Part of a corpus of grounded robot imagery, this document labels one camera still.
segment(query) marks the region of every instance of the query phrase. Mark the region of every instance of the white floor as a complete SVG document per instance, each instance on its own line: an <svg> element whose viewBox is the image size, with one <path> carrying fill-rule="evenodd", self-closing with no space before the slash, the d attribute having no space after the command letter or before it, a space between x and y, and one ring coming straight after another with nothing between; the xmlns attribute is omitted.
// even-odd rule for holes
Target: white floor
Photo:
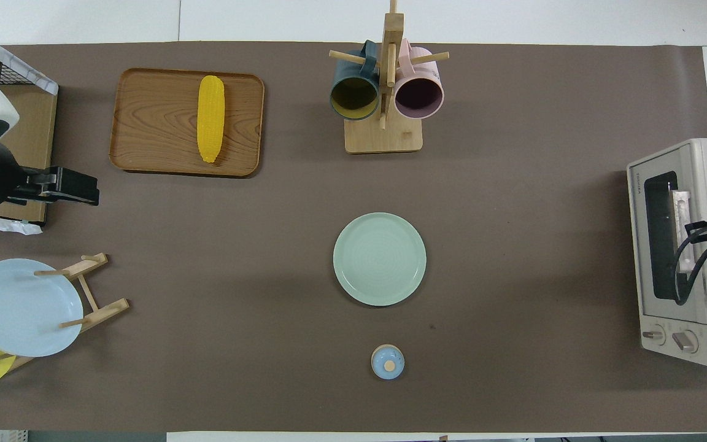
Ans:
<svg viewBox="0 0 707 442"><path fill-rule="evenodd" d="M361 42L381 39L387 8L387 0L0 0L0 44ZM398 10L406 14L405 36L416 42L701 45L707 77L707 0L400 0ZM216 432L173 433L169 440L365 442L439 436Z"/></svg>

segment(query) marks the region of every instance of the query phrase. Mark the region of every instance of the oven door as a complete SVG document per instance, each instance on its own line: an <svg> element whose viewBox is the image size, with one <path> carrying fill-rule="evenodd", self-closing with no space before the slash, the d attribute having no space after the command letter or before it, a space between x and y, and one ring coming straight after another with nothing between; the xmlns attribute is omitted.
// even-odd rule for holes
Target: oven door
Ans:
<svg viewBox="0 0 707 442"><path fill-rule="evenodd" d="M699 219L695 207L695 195L685 198L673 195L673 190L691 191L692 160L689 145L663 153L630 168L632 179L632 207L634 208L637 237L637 268L639 269L640 294L643 314L660 318L680 319L707 324L707 299L705 279L698 277L689 300L684 305L676 304L676 272L688 271L699 247L689 246L695 256L688 255L685 265L673 269L674 255L678 243L684 240L682 229L684 216Z"/></svg>

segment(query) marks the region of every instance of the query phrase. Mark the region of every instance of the brown table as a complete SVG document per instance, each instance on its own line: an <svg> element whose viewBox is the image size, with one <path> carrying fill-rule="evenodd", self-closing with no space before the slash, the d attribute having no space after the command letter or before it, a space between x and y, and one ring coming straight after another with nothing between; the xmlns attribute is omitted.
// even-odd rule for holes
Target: brown table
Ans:
<svg viewBox="0 0 707 442"><path fill-rule="evenodd" d="M328 108L346 44L182 42L12 51L61 84L53 162L101 204L54 204L0 260L106 252L133 308L0 381L0 428L707 431L707 368L640 349L626 164L707 137L700 48L429 45L444 108L418 153L351 156ZM266 84L250 179L109 163L127 68ZM396 213L427 246L416 293L368 308L334 278L340 230ZM407 359L377 380L371 351Z"/></svg>

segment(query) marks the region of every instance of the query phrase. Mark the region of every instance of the green plate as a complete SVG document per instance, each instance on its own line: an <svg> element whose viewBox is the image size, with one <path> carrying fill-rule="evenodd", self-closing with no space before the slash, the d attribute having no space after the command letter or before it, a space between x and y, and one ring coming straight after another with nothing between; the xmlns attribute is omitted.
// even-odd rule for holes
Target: green plate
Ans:
<svg viewBox="0 0 707 442"><path fill-rule="evenodd" d="M334 273L354 299L396 304L419 287L427 252L419 232L391 213L367 213L342 229L334 244Z"/></svg>

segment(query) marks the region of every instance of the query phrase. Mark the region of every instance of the pink mug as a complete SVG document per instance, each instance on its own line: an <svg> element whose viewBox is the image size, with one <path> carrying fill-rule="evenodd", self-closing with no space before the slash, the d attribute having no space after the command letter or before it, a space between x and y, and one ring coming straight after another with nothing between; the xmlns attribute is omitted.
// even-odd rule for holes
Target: pink mug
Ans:
<svg viewBox="0 0 707 442"><path fill-rule="evenodd" d="M444 88L438 63L411 64L412 58L430 55L423 47L411 47L407 39L400 45L400 68L395 73L395 108L407 118L427 118L444 103Z"/></svg>

